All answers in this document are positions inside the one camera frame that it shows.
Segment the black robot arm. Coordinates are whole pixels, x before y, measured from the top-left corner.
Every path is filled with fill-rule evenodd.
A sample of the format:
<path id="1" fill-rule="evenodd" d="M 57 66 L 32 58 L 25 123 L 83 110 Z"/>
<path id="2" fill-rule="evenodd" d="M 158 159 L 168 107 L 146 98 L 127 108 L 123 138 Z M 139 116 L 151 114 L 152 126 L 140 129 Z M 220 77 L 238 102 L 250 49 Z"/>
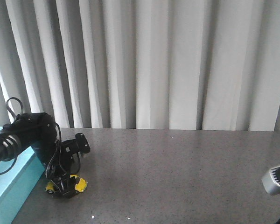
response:
<path id="1" fill-rule="evenodd" d="M 31 147 L 45 169 L 49 183 L 46 191 L 71 198 L 87 188 L 87 181 L 71 169 L 77 163 L 81 168 L 80 155 L 91 151 L 86 137 L 77 133 L 74 139 L 62 141 L 61 130 L 53 117 L 45 112 L 23 113 L 11 124 L 0 130 L 0 162 L 16 161 L 18 156 Z"/>

